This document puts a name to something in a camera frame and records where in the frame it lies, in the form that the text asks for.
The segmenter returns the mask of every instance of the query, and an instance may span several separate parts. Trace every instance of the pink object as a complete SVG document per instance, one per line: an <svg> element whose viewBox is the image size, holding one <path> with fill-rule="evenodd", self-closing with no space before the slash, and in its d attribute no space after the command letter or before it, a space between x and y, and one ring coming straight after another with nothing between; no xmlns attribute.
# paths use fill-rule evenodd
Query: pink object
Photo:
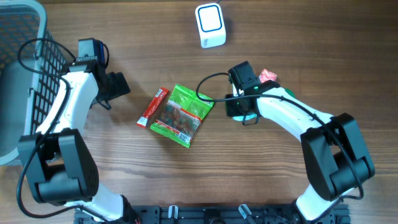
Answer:
<svg viewBox="0 0 398 224"><path fill-rule="evenodd" d="M259 76L261 83L264 83L268 80L276 81L276 77L277 75L275 73L270 72L266 69L264 69Z"/></svg>

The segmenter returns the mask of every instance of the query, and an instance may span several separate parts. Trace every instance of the green object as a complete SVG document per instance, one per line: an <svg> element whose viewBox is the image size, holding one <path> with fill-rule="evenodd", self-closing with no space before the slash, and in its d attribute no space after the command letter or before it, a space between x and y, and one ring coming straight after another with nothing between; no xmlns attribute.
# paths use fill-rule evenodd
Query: green object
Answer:
<svg viewBox="0 0 398 224"><path fill-rule="evenodd" d="M201 93L199 95L211 100ZM195 131L213 105L214 103L199 100L195 91L176 84L160 118L150 128L189 147Z"/></svg>
<svg viewBox="0 0 398 224"><path fill-rule="evenodd" d="M294 95L294 93L293 93L293 91L292 91L292 90L290 90L290 89L286 89L286 88L285 88L285 91L286 91L286 92L287 92L287 94L289 94L290 96L292 96L292 97L296 98L296 96Z"/></svg>

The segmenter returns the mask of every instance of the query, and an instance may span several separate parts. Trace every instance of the black mounting plate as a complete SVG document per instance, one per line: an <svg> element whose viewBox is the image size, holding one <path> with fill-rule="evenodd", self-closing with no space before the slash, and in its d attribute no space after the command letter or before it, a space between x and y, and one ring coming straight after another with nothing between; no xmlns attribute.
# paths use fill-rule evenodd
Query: black mounting plate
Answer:
<svg viewBox="0 0 398 224"><path fill-rule="evenodd" d="M133 206L139 214L141 224L249 224L242 218L238 207L179 207L178 219L169 218L169 208L159 206ZM252 219L256 224L295 224L310 223L300 220L289 220L292 217L291 204L266 205L264 207L249 207ZM219 214L216 222L205 220L209 214ZM328 215L325 215L316 224L350 224L348 206L337 205ZM76 210L74 224L100 224L91 216Z"/></svg>

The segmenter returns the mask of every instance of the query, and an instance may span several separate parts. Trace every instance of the red object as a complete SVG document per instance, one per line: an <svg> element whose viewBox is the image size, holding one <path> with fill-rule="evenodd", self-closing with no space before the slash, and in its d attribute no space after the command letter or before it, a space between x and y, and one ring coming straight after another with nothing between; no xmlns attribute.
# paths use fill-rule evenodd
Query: red object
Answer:
<svg viewBox="0 0 398 224"><path fill-rule="evenodd" d="M264 83L268 80L276 81L276 77L277 75L275 73L270 72L266 69L264 69L259 76L261 83Z"/></svg>
<svg viewBox="0 0 398 224"><path fill-rule="evenodd" d="M149 106L145 110L144 114L137 121L137 125L142 128L146 128L148 119L155 113L157 107L160 105L160 102L166 97L168 89L161 87L159 91L156 93L155 97L149 103Z"/></svg>

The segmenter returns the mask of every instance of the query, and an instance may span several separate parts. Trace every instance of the wood surface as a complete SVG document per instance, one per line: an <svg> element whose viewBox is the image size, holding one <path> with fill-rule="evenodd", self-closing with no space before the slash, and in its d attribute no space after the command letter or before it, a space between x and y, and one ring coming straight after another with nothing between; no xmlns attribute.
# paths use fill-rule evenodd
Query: wood surface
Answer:
<svg viewBox="0 0 398 224"><path fill-rule="evenodd" d="M205 76L248 60L324 112L353 115L376 175L362 201L346 200L353 223L398 219L397 1L223 1L223 46L202 49L198 2L48 4L48 29L77 54L78 39L109 47L108 71L122 71L131 93L88 113L84 140L102 183L134 205L261 205L290 203L308 185L300 143L273 122L242 126L218 103L189 149L136 121L159 87L195 89ZM201 92L222 98L227 79ZM0 167L0 223L71 223L72 212L34 220L18 209L20 167ZM23 189L26 207L38 205Z"/></svg>

